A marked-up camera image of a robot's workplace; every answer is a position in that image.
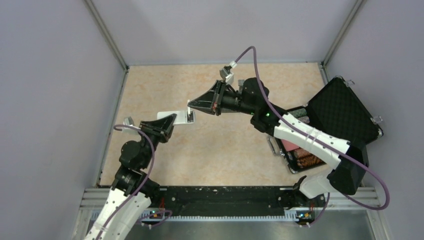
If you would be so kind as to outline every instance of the black robot arm segment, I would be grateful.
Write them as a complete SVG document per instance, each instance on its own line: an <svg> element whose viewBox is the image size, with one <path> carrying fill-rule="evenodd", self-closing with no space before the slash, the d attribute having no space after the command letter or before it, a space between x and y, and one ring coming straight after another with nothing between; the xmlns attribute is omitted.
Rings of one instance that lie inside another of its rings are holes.
<svg viewBox="0 0 424 240"><path fill-rule="evenodd" d="M270 91L263 83L262 86L268 96ZM280 115L287 114L283 108L272 105ZM217 80L207 92L190 101L188 106L217 116L221 113L252 115L250 123L254 128L270 136L274 135L274 127L279 125L280 120L265 102L256 77L246 79L241 91L234 91L224 81Z"/></svg>
<svg viewBox="0 0 424 240"><path fill-rule="evenodd" d="M140 129L150 138L156 151L159 143L167 143L174 130L176 114L154 121L141 121ZM119 161L127 169L139 171L145 169L152 159L150 144L144 136L140 141L127 141L121 148Z"/></svg>

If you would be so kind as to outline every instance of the aluminum frame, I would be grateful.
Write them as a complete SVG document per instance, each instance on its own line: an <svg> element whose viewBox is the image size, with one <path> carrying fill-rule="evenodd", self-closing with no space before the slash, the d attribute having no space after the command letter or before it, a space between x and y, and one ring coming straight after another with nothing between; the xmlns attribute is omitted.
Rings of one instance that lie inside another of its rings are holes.
<svg viewBox="0 0 424 240"><path fill-rule="evenodd" d="M96 9L96 6L94 5L92 0L82 0L90 12L91 16L93 17L94 22L98 26L98 29L100 33L102 34L104 40L106 41L107 45L109 46L110 51L114 55L114 57L117 59L121 67L125 70L125 74L122 80L122 85L119 90L119 95L116 100L116 105L114 107L114 115L110 123L110 131L109 136L112 132L112 127L114 122L116 121L119 105L121 103L125 83L127 81L127 77L129 74L129 66L126 64L125 59L123 58L122 54L120 53L118 46L114 42L107 26L103 22L99 12ZM334 53L337 51L338 46L341 44L341 42L344 39L344 36L349 30L349 27L351 26L353 20L355 19L356 15L360 11L360 9L364 6L366 3L366 0L356 0L352 10L348 14L344 24L342 25L339 33L337 34L337 37L334 39L333 43L331 44L331 47L327 51L324 59L322 62L319 63L319 70L322 76L322 80L324 84L326 85L329 82L329 75L327 73L327 65L332 60L332 57ZM105 156L107 154L107 151L109 149L110 141L107 141L105 145L104 152L101 156L101 164L99 168L99 173L96 175L96 179L94 181L94 186L97 185L98 181L100 180L101 173L104 166ZM109 189L108 188L87 188L83 194L77 220L75 223L75 228L72 234L73 240L80 240L83 239L86 235L86 232L88 230L90 219L92 215L92 210L96 208L102 208L104 202L106 201L107 195L108 195ZM358 200L361 200L363 203L371 205L371 206L379 206L380 201L377 197L376 191L373 187L360 187L358 189L357 194L354 196ZM293 208L293 210L303 211L307 210L306 208L302 207L296 207ZM346 197L344 197L340 193L333 193L330 196L330 201L328 203L327 210L329 211L363 211L364 208L356 205L355 203L348 200ZM372 211L367 210L368 219L370 221L372 232L375 236L376 240L391 240L393 239L392 234L390 232L390 229L388 227L386 218L384 217L384 214L382 212L378 211Z"/></svg>

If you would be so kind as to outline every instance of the floor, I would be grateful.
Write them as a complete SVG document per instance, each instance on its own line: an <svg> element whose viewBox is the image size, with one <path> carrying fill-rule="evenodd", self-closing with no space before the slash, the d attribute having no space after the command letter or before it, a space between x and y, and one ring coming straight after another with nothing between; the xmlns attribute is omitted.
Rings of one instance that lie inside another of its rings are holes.
<svg viewBox="0 0 424 240"><path fill-rule="evenodd" d="M116 123L131 116L156 119L157 112L187 109L187 100L206 92L220 78L222 64L132 66L123 91ZM259 74L274 104L289 109L304 105L323 86L317 63L264 63ZM252 64L239 64L235 79L255 76ZM233 87L238 89L237 81ZM292 174L268 146L266 135L250 124L250 115L196 112L194 124L177 125L171 139L160 144L150 178L160 185L185 186L290 186L300 176L327 166ZM110 185L120 166L122 145L139 136L114 131L100 184Z"/></svg>

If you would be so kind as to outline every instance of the black carrying case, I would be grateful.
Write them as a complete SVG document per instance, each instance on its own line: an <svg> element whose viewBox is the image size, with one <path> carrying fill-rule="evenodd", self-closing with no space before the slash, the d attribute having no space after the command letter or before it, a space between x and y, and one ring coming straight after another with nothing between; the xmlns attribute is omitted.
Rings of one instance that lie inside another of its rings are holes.
<svg viewBox="0 0 424 240"><path fill-rule="evenodd" d="M291 112L302 108L306 109L309 117L308 125L336 138L348 141L360 139L369 144L383 136L383 130L341 76L333 78L307 105L287 111ZM293 174L325 164L320 162L300 168L296 158L288 157L288 152L281 140L275 139L275 141Z"/></svg>

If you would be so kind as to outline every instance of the gray wall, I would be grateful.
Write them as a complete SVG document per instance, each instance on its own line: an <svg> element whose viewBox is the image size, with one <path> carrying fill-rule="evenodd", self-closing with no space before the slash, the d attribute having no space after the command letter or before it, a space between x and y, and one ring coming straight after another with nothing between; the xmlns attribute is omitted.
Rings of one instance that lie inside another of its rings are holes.
<svg viewBox="0 0 424 240"><path fill-rule="evenodd" d="M355 0L94 0L129 65L321 61ZM243 61L252 62L252 54Z"/></svg>
<svg viewBox="0 0 424 240"><path fill-rule="evenodd" d="M2 0L0 23L0 239L69 239L123 71L82 0Z"/></svg>
<svg viewBox="0 0 424 240"><path fill-rule="evenodd" d="M331 77L352 79L366 107L384 118L385 136L369 145L369 161L388 184L384 214L402 240L424 235L423 11L422 0L367 1L328 66Z"/></svg>

